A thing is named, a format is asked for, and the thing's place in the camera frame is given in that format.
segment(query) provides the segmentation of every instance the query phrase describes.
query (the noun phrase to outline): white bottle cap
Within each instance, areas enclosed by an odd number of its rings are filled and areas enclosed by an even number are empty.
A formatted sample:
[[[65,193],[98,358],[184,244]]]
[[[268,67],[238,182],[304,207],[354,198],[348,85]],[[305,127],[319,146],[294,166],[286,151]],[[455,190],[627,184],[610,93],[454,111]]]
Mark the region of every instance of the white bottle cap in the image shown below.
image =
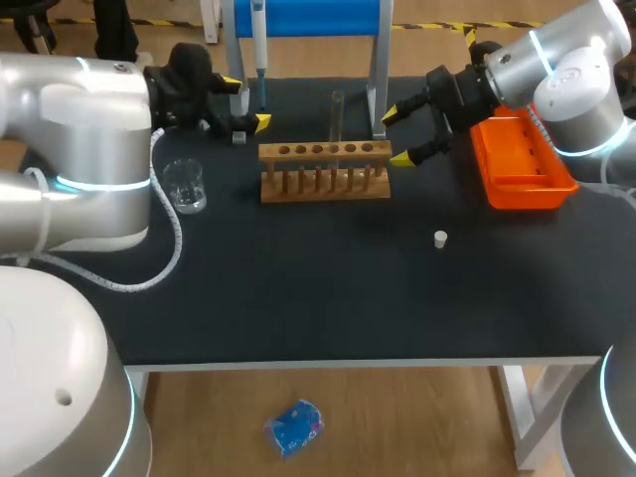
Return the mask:
[[[444,248],[448,240],[448,234],[445,231],[437,231],[434,236],[435,248]]]

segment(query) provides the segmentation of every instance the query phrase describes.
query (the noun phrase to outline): blue plastic bag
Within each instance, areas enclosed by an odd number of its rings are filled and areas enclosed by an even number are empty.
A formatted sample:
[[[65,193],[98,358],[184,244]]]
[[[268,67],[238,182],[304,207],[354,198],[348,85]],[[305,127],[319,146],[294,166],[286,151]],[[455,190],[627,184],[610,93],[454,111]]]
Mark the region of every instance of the blue plastic bag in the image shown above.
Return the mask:
[[[265,424],[264,431],[280,454],[288,457],[315,439],[324,427],[318,407],[301,399],[290,410],[276,419],[270,419]]]

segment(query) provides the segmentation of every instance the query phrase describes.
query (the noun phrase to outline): white table frame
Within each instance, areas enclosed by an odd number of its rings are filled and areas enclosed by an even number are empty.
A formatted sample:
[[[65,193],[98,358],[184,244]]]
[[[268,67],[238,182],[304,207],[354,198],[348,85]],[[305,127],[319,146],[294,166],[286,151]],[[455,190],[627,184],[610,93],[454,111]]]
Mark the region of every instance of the white table frame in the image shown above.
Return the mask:
[[[126,369],[141,399],[145,399],[148,373],[299,370],[343,368],[425,368],[495,366],[506,402],[515,441],[519,470],[538,470],[558,450],[558,418],[565,399],[599,357],[440,359],[440,360],[342,360],[277,361],[253,363],[205,363],[193,365],[129,366]],[[522,366],[546,368],[529,391]]]

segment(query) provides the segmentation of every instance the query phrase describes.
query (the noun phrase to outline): yellow black tape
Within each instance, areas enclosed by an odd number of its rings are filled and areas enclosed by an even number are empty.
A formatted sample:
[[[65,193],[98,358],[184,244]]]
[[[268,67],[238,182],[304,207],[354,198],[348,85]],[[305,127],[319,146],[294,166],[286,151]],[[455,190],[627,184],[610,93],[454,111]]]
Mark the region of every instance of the yellow black tape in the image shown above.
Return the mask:
[[[466,28],[539,28],[542,22],[434,22],[434,23],[395,23],[392,30],[453,30],[463,32]]]
[[[203,23],[178,22],[174,20],[143,20],[140,18],[131,19],[133,25],[151,27],[179,27],[179,28],[203,28]],[[0,19],[0,23],[13,23],[10,18]],[[94,25],[94,18],[50,18],[51,25]]]
[[[203,23],[178,22],[174,20],[145,20],[141,18],[131,19],[133,25],[152,27],[179,27],[179,28],[203,28]],[[10,18],[0,19],[0,23],[12,23]],[[52,25],[93,25],[94,18],[51,18]],[[434,23],[395,23],[392,30],[439,30],[446,29],[454,32],[463,32],[466,28],[538,28],[541,22],[434,22]]]
[[[470,50],[470,47],[477,41],[477,30],[475,28],[464,28],[464,39],[468,50]]]

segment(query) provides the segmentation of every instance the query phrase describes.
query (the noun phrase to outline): wooden floor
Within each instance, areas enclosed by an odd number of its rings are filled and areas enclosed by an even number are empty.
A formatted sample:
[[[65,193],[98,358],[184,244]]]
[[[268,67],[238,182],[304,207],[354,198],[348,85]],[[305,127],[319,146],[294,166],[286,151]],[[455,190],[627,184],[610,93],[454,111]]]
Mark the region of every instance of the wooden floor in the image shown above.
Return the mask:
[[[135,18],[201,22],[197,0],[128,0]],[[577,0],[396,0],[395,23],[546,21]],[[63,0],[58,18],[89,18],[83,0]],[[57,53],[93,56],[94,27],[58,26]],[[166,63],[177,42],[203,42],[200,30],[138,27],[139,51]],[[478,40],[510,42],[521,30],[479,30]],[[369,39],[272,40],[272,77],[361,77]],[[22,51],[10,26],[0,49]],[[209,48],[227,72],[223,46]],[[251,46],[244,44],[251,65]],[[468,62],[462,35],[450,31],[393,33],[391,74],[421,76],[440,64]],[[24,147],[0,143],[0,166],[15,168]],[[528,370],[533,376],[537,370]],[[151,380],[147,411],[154,433],[152,477],[484,476],[515,470],[508,422],[491,370],[397,369],[165,374]],[[315,443],[282,462],[263,434],[265,421],[299,398],[323,411]],[[538,477],[560,477],[556,458]]]

